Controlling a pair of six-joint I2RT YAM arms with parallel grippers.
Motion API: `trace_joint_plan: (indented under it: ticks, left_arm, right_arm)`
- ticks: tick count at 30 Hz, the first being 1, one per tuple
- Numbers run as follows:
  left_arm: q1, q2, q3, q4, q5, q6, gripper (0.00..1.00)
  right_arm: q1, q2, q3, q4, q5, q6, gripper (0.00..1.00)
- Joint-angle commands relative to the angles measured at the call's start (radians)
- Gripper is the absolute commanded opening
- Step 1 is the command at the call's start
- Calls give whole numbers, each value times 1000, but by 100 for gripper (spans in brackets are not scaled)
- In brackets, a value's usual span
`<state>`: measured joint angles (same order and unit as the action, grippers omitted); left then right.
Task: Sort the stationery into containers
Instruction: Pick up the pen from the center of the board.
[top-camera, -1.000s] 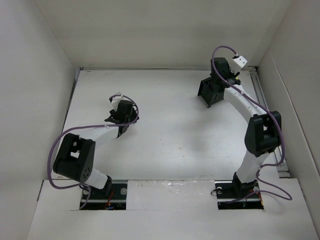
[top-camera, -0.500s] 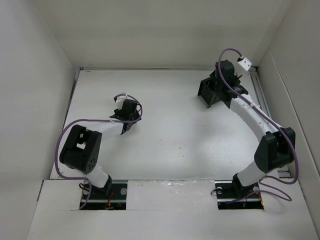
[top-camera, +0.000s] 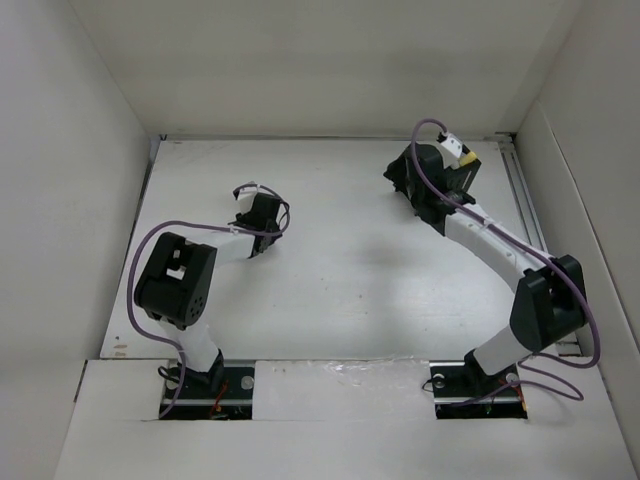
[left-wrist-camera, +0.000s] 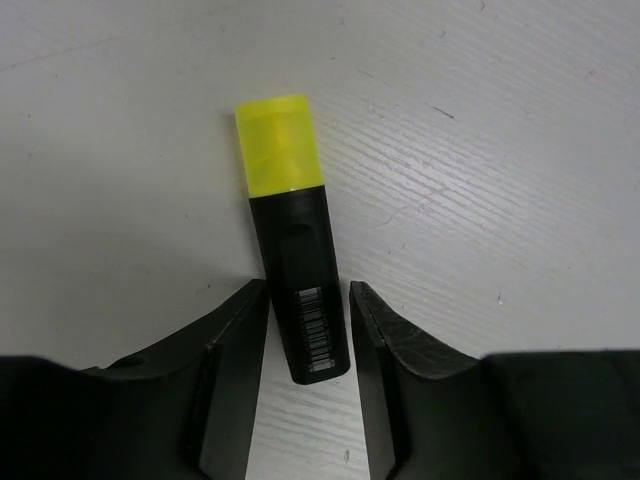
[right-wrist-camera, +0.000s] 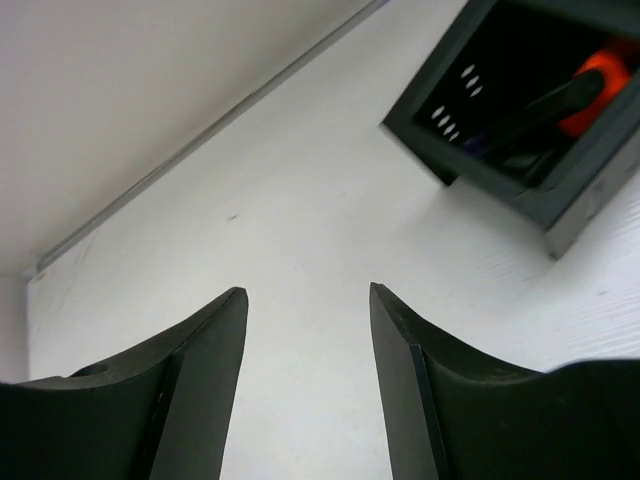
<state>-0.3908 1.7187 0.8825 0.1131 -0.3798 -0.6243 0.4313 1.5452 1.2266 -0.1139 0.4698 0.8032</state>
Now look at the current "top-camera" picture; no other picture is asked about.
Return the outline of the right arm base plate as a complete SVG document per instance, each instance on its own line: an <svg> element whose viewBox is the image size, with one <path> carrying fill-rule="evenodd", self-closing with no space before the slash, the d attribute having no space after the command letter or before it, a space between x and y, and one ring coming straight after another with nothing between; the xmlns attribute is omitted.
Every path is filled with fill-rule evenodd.
<svg viewBox="0 0 640 480"><path fill-rule="evenodd" d="M493 376L464 361L430 361L429 369L423 389L431 388L438 420L528 418L515 365Z"/></svg>

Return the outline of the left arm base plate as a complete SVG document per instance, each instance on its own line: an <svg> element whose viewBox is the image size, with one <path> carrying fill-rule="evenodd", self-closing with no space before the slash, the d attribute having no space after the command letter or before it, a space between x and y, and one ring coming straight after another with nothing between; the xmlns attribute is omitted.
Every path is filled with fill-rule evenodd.
<svg viewBox="0 0 640 480"><path fill-rule="evenodd" d="M177 392L180 366L170 362L160 366L158 374L163 379L159 406L160 420L251 420L255 385L255 364L226 363L222 380L215 390L195 379L187 377L168 413L163 414Z"/></svg>

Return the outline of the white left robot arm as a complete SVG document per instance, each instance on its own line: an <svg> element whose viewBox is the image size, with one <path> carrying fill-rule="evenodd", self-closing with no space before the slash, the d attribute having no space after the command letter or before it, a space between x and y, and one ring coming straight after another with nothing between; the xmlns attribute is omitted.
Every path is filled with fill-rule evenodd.
<svg viewBox="0 0 640 480"><path fill-rule="evenodd" d="M186 237L161 226L156 242L132 291L132 302L159 322L179 353L174 381L201 396L222 387L224 357L202 319L214 269L254 258L282 237L290 206L273 192L257 192L226 226L185 222L171 226L195 232Z"/></svg>

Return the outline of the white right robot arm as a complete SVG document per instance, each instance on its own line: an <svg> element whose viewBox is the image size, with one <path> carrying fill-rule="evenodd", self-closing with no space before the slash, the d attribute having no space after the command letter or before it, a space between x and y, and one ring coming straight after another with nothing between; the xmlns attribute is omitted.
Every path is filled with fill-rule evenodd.
<svg viewBox="0 0 640 480"><path fill-rule="evenodd" d="M410 144L384 171L415 216L442 237L466 248L496 273L514 295L506 325L464 357L464 396L481 397L510 387L507 377L526 359L590 325L580 263L553 257L495 222L470 195L481 163L466 147L457 165L445 164L433 145Z"/></svg>

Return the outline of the pale yellow translucent highlighter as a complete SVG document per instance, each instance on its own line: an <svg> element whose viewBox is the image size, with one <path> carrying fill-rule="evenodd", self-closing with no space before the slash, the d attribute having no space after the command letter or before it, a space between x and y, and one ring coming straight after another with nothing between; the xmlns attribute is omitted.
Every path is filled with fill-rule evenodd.
<svg viewBox="0 0 640 480"><path fill-rule="evenodd" d="M466 155L464 155L463 157L460 158L459 160L459 165L461 167L466 166L471 164L472 162L476 161L478 159L477 155L475 152L470 151L469 153L467 153Z"/></svg>

